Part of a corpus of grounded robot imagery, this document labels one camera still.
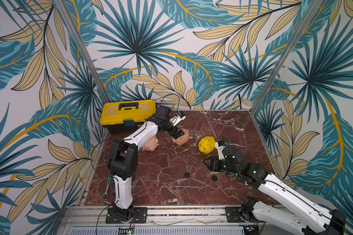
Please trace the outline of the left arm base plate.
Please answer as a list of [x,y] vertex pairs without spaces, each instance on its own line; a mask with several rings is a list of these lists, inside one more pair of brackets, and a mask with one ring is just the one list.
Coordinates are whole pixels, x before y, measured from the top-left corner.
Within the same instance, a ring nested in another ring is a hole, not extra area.
[[106,224],[145,224],[147,221],[148,208],[146,207],[129,207],[121,209],[117,206],[110,207],[106,216]]

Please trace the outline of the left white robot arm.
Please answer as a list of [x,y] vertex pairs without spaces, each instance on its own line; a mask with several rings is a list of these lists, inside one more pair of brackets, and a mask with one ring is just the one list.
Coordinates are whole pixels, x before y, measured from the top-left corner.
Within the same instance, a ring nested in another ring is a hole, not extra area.
[[134,220],[131,185],[138,167],[139,149],[160,131],[167,132],[175,140],[184,136],[185,133],[177,125],[185,119],[183,111],[172,117],[171,108],[161,105],[134,133],[124,139],[114,139],[107,163],[115,185],[115,201],[110,216],[122,223]]

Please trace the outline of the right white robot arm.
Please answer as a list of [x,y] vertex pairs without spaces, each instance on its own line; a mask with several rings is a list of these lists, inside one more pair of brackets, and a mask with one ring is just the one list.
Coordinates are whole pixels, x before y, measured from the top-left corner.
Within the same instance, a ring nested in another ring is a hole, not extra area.
[[346,216],[324,208],[287,186],[259,163],[249,163],[242,152],[228,144],[218,147],[217,157],[204,160],[213,172],[225,173],[281,203],[287,211],[248,197],[240,207],[226,208],[228,222],[271,223],[294,235],[342,235]]

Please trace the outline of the pink piggy bank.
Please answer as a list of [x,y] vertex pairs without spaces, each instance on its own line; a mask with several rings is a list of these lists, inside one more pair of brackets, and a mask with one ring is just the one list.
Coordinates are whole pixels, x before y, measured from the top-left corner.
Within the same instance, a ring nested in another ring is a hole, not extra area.
[[183,136],[181,136],[181,137],[179,137],[177,139],[172,138],[172,141],[175,144],[177,144],[178,146],[182,146],[183,144],[187,143],[188,140],[189,140],[189,137],[190,137],[189,130],[184,129],[184,128],[182,128],[181,130],[184,132]]
[[142,146],[142,149],[144,151],[155,151],[158,146],[159,146],[158,138],[156,136],[152,136],[144,143],[144,145]]

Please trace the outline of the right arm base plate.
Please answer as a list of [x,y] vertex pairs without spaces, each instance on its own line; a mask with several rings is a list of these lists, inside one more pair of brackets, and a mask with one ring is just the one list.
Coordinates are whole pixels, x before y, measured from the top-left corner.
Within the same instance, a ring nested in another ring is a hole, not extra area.
[[263,222],[263,220],[259,220],[255,217],[253,212],[254,207],[251,205],[242,205],[235,207],[225,207],[225,214],[228,223],[236,223],[236,222]]

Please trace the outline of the yellow piggy bank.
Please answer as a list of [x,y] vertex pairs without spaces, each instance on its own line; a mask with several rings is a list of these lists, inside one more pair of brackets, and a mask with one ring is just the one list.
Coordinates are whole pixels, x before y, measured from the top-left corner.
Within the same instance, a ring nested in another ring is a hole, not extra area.
[[199,151],[204,154],[210,154],[215,149],[215,139],[211,136],[203,137],[198,144]]

